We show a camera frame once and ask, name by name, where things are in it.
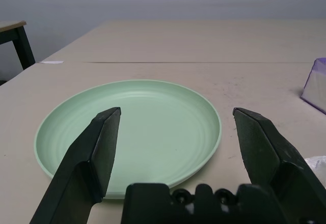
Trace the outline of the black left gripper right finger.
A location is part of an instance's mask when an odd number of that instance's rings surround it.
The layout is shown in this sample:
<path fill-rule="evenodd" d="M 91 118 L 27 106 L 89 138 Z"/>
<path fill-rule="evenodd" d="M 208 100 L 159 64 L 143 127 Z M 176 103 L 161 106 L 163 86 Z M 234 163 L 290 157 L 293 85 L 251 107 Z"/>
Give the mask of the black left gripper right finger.
<path fill-rule="evenodd" d="M 235 108 L 242 160 L 253 184 L 268 186 L 290 223 L 325 223 L 325 187 L 271 120 Z"/>

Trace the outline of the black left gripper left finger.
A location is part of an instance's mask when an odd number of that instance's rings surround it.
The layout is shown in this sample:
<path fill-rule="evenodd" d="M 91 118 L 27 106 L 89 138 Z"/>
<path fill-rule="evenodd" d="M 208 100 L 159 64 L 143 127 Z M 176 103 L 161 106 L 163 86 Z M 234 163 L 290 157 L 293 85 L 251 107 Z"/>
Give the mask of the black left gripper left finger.
<path fill-rule="evenodd" d="M 121 109 L 96 115 L 68 148 L 31 223 L 87 223 L 106 195 L 115 160 Z"/>

